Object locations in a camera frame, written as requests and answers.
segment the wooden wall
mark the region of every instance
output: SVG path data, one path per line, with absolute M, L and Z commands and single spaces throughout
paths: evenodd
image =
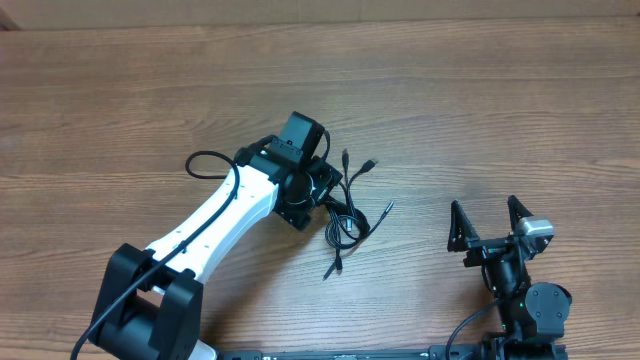
M 20 29 L 49 30 L 633 16 L 640 12 L 640 0 L 0 0 L 0 8 Z

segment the wooden table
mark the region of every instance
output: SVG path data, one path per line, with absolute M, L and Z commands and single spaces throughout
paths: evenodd
M 479 269 L 446 251 L 449 204 L 460 199 L 482 237 L 504 236 L 516 194 L 556 225 L 528 268 L 574 295 L 571 356 L 640 357 L 630 17 L 0 34 L 0 358 L 68 358 L 113 251 L 161 237 L 218 186 L 188 177 L 186 157 L 233 155 L 293 110 L 331 131 L 331 163 L 345 147 L 353 167 L 380 160 L 354 186 L 358 207 L 396 207 L 325 282 L 324 209 L 304 232 L 261 221 L 207 285 L 202 339 L 443 344 L 491 300 Z M 482 318 L 458 342 L 498 327 Z

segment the cable connector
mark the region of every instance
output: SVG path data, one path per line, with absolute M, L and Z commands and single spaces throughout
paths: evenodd
M 333 273 L 333 270 L 338 270 L 338 271 L 342 270 L 342 258 L 340 257 L 340 249 L 336 249 L 336 259 L 333 261 L 331 266 L 329 266 L 329 269 L 322 277 L 322 281 L 327 280 L 329 278 L 329 275 Z
M 369 171 L 371 171 L 371 169 L 373 169 L 376 164 L 378 163 L 378 160 L 376 159 L 371 159 L 371 160 L 367 160 L 363 165 L 362 168 L 360 168 L 360 171 L 358 171 L 359 173 L 367 173 Z
M 347 149 L 342 150 L 342 167 L 344 169 L 349 167 L 349 152 Z
M 393 209 L 393 204 L 395 204 L 395 203 L 396 203 L 396 201 L 395 201 L 395 200 L 391 200 L 391 202 L 390 202 L 390 203 L 389 203 L 389 205 L 387 206 L 387 209 L 384 211 L 384 214 L 385 214 L 385 215 L 386 215 L 386 214 L 388 214 L 388 213 L 391 211 L 391 209 Z

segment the black plastic housing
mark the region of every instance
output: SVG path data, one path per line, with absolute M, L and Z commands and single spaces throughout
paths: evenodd
M 564 347 L 556 346 L 554 341 L 564 336 L 571 294 L 555 284 L 532 285 L 525 266 L 525 261 L 546 249 L 553 233 L 522 231 L 522 224 L 532 224 L 530 221 L 539 221 L 540 217 L 534 217 L 513 195 L 507 205 L 509 235 L 481 240 L 460 203 L 451 203 L 447 248 L 466 251 L 464 266 L 481 267 L 487 289 L 500 301 L 498 311 L 504 332 L 485 338 L 482 359 L 566 359 Z
M 221 360 L 444 360 L 444 345 L 433 345 L 419 350 L 352 350 L 352 351 L 299 351 L 261 353 L 260 351 L 231 351 L 220 354 Z M 480 359 L 480 345 L 454 345 L 451 360 Z
M 272 136 L 265 144 L 252 144 L 238 151 L 235 161 L 249 165 L 280 185 L 274 212 L 298 230 L 304 229 L 309 212 L 322 205 L 342 174 L 323 158 L 313 156 L 324 127 L 315 120 L 294 112 L 280 136 Z
M 94 322 L 141 272 L 155 262 L 153 253 L 122 245 L 109 260 L 93 311 Z M 200 334 L 203 285 L 194 273 L 176 273 L 164 266 L 153 280 L 139 288 L 165 289 L 160 307 L 133 293 L 89 341 L 123 360 L 186 360 Z

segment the black cable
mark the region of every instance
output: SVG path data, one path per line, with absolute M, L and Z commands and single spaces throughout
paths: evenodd
M 520 285 L 522 285 L 522 283 L 525 282 L 524 258 L 522 257 L 522 250 L 520 248 L 520 243 L 516 241 L 516 242 L 514 242 L 514 244 L 515 244 L 514 245 L 514 247 L 515 247 L 514 251 L 516 251 L 516 256 L 518 257 L 518 268 L 519 268 L 518 269 L 518 274 L 519 274 L 518 278 L 519 279 L 516 282 L 515 287 L 513 288 L 511 293 L 507 294 L 506 296 L 504 296 L 504 297 L 502 297 L 500 299 L 496 299 L 494 302 L 492 302 L 488 306 L 484 307 L 483 309 L 480 309 L 476 313 L 472 314 L 471 316 L 466 318 L 462 323 L 460 323 L 460 325 L 458 325 L 458 327 L 453 331 L 453 333 L 449 337 L 449 341 L 447 341 L 447 346 L 445 348 L 446 360 L 450 360 L 449 352 L 451 351 L 451 345 L 453 344 L 453 340 L 455 340 L 456 336 L 458 335 L 460 330 L 462 330 L 462 328 L 467 326 L 470 322 L 475 320 L 478 316 L 481 316 L 481 315 L 485 314 L 486 312 L 488 312 L 489 310 L 493 309 L 494 306 L 500 305 L 505 300 L 507 300 L 507 299 L 513 297 L 514 295 L 516 295 L 518 290 L 520 290 Z M 482 280 L 484 281 L 484 284 L 487 287 L 487 289 L 489 289 L 489 282 L 487 281 L 487 275 L 485 273 L 485 266 L 484 265 L 482 265 Z
M 327 140 L 327 150 L 322 154 L 322 161 L 327 161 L 327 156 L 329 156 L 329 148 L 331 147 L 331 135 L 327 130 L 324 131 L 324 139 Z
M 502 353 L 502 351 L 504 350 L 504 347 L 511 342 L 515 342 L 517 340 L 518 336 L 514 333 L 511 334 L 509 336 L 507 336 L 504 340 L 500 341 L 500 343 L 498 344 L 498 353 Z
M 385 211 L 382 213 L 378 222 L 371 227 L 367 218 L 364 214 L 358 210 L 354 203 L 353 197 L 351 196 L 351 185 L 354 180 L 358 178 L 360 175 L 369 172 L 376 165 L 376 161 L 368 160 L 362 165 L 362 168 L 356 172 L 351 179 L 347 177 L 347 172 L 349 168 L 349 153 L 346 149 L 342 152 L 342 165 L 344 167 L 344 179 L 346 186 L 340 182 L 338 185 L 342 188 L 345 197 L 345 203 L 336 200 L 335 198 L 329 196 L 327 201 L 325 202 L 325 207 L 329 212 L 329 223 L 325 228 L 324 236 L 327 244 L 329 246 L 336 249 L 336 257 L 327 272 L 324 274 L 323 280 L 326 280 L 329 275 L 334 270 L 342 270 L 342 258 L 340 257 L 340 250 L 348 250 L 354 248 L 358 244 L 362 243 L 366 238 L 371 236 L 373 232 L 378 228 L 382 220 L 389 214 L 391 209 L 393 208 L 394 202 L 391 201 Z M 351 222 L 353 225 L 358 228 L 358 235 L 353 236 L 351 234 L 351 229 L 345 227 L 347 222 Z M 353 240 L 353 242 L 343 243 L 342 242 L 342 233 L 346 235 L 348 238 Z
M 251 144 L 249 147 L 257 147 L 258 149 L 262 149 L 263 147 L 271 144 L 271 141 L 273 141 L 273 139 L 275 139 L 277 136 L 275 135 L 267 135 L 265 137 L 263 137 L 262 139 L 254 142 L 253 144 Z
M 491 304 L 483 307 L 482 309 L 480 309 L 480 310 L 476 311 L 475 313 L 471 314 L 471 316 L 469 316 L 468 318 L 464 319 L 464 321 L 461 322 L 460 325 L 458 325 L 458 327 L 455 330 L 453 330 L 453 333 L 449 337 L 449 341 L 447 341 L 447 346 L 444 348 L 445 359 L 446 360 L 451 360 L 451 356 L 449 355 L 449 353 L 451 352 L 451 345 L 453 344 L 453 340 L 455 340 L 456 336 L 458 336 L 458 333 L 460 332 L 460 330 L 462 330 L 465 326 L 469 325 L 469 323 L 472 322 L 473 320 L 475 320 L 478 317 L 488 313 L 494 307 L 502 304 L 506 299 L 507 299 L 507 297 L 496 299 Z
M 202 176 L 202 175 L 198 175 L 198 174 L 193 173 L 191 171 L 191 168 L 190 168 L 191 161 L 194 158 L 196 158 L 198 156 L 201 156 L 201 155 L 215 156 L 215 157 L 218 157 L 218 158 L 226 161 L 227 163 L 229 163 L 229 165 L 231 165 L 231 168 L 233 169 L 233 173 L 235 175 L 235 182 L 233 184 L 233 189 L 231 190 L 231 192 L 229 192 L 229 197 L 227 197 L 227 200 L 225 200 L 225 202 L 220 206 L 220 208 L 218 208 L 218 210 L 213 215 L 211 215 L 211 217 L 209 219 L 207 219 L 207 221 L 205 221 L 202 225 L 200 225 L 200 227 L 198 229 L 196 229 L 196 231 L 194 231 L 193 234 L 189 235 L 188 238 L 186 238 L 185 240 L 180 242 L 180 244 L 175 249 L 173 249 L 173 251 L 171 251 L 169 254 L 167 254 L 165 257 L 163 257 L 160 261 L 158 261 L 155 265 L 153 265 L 153 267 L 151 267 L 148 271 L 146 271 L 142 275 L 140 275 L 127 288 L 127 290 L 125 290 L 116 300 L 114 300 L 113 303 L 111 303 L 111 305 L 109 305 L 109 307 L 107 307 L 107 309 L 96 319 L 96 321 L 94 321 L 91 325 L 89 325 L 87 330 L 85 330 L 85 332 L 82 334 L 82 336 L 80 336 L 80 338 L 76 342 L 75 346 L 73 347 L 73 350 L 71 351 L 70 360 L 76 360 L 78 358 L 78 354 L 80 353 L 80 349 L 82 348 L 82 345 L 84 345 L 84 343 L 87 341 L 87 339 L 89 339 L 89 334 L 91 334 L 96 329 L 98 329 L 98 327 L 100 325 L 102 325 L 102 323 L 106 320 L 107 316 L 109 316 L 109 314 L 118 305 L 120 305 L 123 301 L 125 301 L 133 292 L 136 291 L 136 289 L 140 285 L 142 285 L 145 281 L 147 281 L 153 274 L 155 274 L 160 268 L 162 268 L 173 257 L 175 257 L 181 251 L 186 249 L 186 247 L 193 240 L 195 240 L 207 227 L 209 227 L 209 225 L 211 225 L 220 216 L 220 214 L 222 214 L 222 212 L 229 206 L 229 204 L 231 204 L 231 201 L 236 197 L 236 195 L 238 193 L 238 188 L 240 187 L 240 172 L 238 171 L 238 167 L 233 162 L 233 160 L 231 160 L 230 158 L 228 158 L 227 156 L 225 156 L 223 154 L 220 154 L 220 153 L 215 152 L 215 151 L 198 151 L 198 152 L 195 152 L 195 153 L 191 154 L 191 156 L 189 156 L 189 158 L 187 158 L 187 161 L 185 163 L 185 169 L 187 170 L 187 173 L 189 175 L 195 177 L 195 178 L 198 178 L 198 179 L 224 179 L 224 178 L 226 178 L 226 176 L 222 176 L 222 175 Z

